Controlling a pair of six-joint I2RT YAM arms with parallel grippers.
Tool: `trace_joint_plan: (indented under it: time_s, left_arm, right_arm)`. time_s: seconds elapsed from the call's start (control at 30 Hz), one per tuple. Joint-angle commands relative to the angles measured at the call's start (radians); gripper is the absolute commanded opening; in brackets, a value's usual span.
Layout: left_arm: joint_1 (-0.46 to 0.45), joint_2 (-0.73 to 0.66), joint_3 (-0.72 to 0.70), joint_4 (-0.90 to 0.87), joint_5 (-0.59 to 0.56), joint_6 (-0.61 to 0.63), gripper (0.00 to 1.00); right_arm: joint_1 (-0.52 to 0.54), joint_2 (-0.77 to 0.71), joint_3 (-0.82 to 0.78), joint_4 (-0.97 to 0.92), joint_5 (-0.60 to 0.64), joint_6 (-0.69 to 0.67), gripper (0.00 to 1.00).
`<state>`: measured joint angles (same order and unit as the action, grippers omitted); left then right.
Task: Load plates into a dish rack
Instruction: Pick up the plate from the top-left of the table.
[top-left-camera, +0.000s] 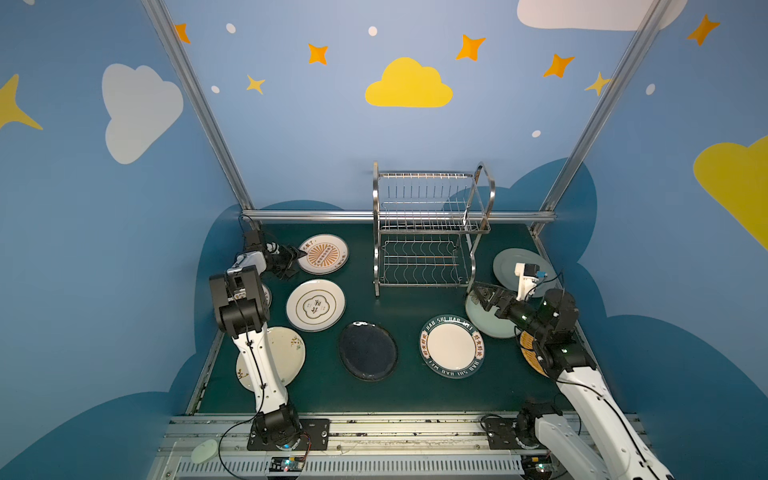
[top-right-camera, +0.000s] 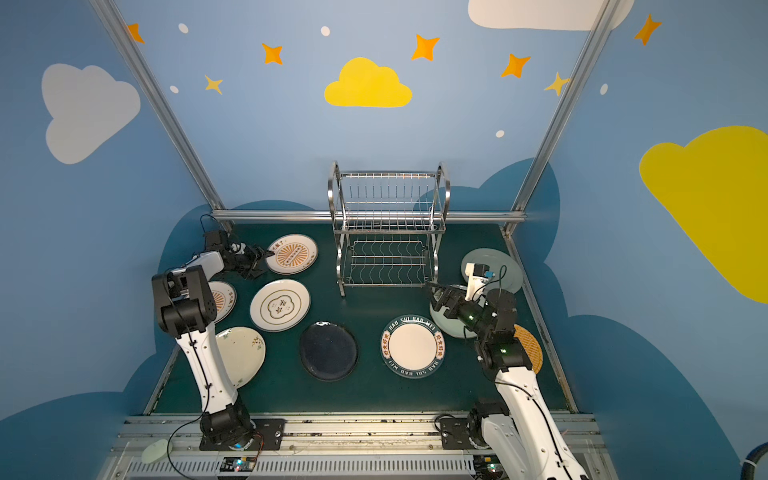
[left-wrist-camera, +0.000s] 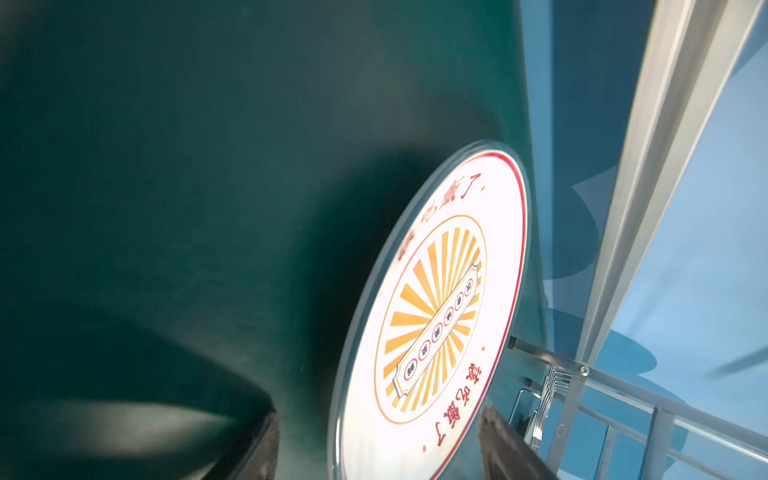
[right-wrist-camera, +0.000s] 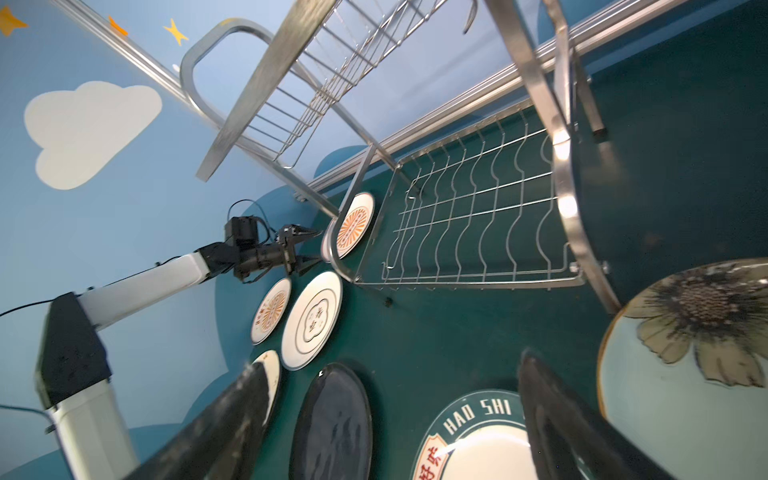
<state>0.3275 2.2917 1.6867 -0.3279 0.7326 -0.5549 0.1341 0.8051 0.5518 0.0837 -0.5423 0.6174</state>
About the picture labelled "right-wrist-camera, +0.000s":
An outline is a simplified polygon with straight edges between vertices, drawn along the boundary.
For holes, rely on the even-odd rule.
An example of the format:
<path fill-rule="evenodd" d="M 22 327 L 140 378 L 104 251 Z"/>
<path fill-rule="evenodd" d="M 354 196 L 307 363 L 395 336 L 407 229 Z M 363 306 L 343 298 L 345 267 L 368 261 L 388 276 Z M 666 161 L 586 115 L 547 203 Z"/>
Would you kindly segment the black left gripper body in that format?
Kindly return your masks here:
<path fill-rule="evenodd" d="M 288 274 L 296 270 L 296 254 L 289 240 L 278 240 L 269 244 L 241 249 L 238 263 L 234 267 L 234 276 L 245 282 L 254 272 L 259 272 L 259 280 L 266 272 L 276 267 L 284 267 Z"/>

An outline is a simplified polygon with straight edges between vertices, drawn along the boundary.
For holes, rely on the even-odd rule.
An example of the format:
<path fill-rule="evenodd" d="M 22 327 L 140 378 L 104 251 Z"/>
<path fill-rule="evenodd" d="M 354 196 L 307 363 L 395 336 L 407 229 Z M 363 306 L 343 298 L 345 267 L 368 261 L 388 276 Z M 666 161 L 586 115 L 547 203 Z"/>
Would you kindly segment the black round plate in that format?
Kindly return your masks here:
<path fill-rule="evenodd" d="M 367 479 L 373 422 L 364 385 L 346 365 L 326 365 L 302 403 L 291 447 L 290 479 Z"/>

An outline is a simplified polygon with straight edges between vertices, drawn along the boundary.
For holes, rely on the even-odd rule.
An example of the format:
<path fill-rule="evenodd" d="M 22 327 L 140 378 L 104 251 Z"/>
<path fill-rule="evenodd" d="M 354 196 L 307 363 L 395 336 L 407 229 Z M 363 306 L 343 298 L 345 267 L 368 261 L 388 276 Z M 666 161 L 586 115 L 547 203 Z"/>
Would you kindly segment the stainless steel dish rack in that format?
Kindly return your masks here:
<path fill-rule="evenodd" d="M 522 87 L 406 147 L 389 152 L 342 104 L 440 10 L 438 1 L 298 1 L 276 32 L 241 18 L 220 22 L 180 65 L 188 98 L 219 126 L 197 175 L 210 179 L 234 148 L 312 202 L 330 220 L 326 259 L 350 283 L 393 289 L 554 289 L 588 284 L 619 310 L 607 266 L 588 239 L 576 193 L 576 116 L 596 140 L 606 128 L 558 1 L 544 8 L 553 38 L 536 45 L 520 5 L 488 12 Z M 248 33 L 265 51 L 230 113 L 218 114 L 194 80 L 227 36 Z M 364 160 L 333 203 L 309 188 L 300 158 L 333 113 L 364 143 Z M 354 197 L 375 199 L 372 224 L 344 258 L 336 239 Z"/>

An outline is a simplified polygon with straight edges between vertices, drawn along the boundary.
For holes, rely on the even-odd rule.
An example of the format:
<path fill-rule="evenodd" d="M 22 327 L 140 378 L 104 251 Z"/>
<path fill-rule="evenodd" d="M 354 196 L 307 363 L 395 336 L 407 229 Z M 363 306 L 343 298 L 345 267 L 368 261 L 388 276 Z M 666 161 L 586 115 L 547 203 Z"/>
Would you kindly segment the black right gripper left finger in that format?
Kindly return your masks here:
<path fill-rule="evenodd" d="M 270 406 L 265 366 L 248 366 L 211 405 L 130 479 L 249 479 Z"/>

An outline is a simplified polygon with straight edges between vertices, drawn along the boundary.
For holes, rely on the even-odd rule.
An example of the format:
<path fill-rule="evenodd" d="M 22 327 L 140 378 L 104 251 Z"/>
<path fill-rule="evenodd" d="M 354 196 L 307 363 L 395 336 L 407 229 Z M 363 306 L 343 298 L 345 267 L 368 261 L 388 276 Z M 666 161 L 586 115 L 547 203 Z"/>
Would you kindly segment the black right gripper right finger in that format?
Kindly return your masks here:
<path fill-rule="evenodd" d="M 540 479 L 579 479 L 582 461 L 595 479 L 669 479 L 538 355 L 525 350 L 517 370 L 526 430 Z"/>

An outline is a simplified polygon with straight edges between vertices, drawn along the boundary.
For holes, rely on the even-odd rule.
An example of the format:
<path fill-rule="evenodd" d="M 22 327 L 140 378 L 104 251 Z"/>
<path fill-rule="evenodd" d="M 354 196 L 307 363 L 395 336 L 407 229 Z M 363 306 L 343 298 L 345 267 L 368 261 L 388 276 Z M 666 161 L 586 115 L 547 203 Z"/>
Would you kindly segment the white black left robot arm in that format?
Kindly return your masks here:
<path fill-rule="evenodd" d="M 185 289 L 232 272 L 244 281 L 283 267 L 303 273 L 317 258 L 297 245 L 319 231 L 286 225 L 274 231 L 259 217 L 234 217 L 225 239 L 82 294 L 49 303 L 35 371 L 36 389 L 76 479 L 123 479 L 139 465 L 110 384 L 99 331 Z"/>

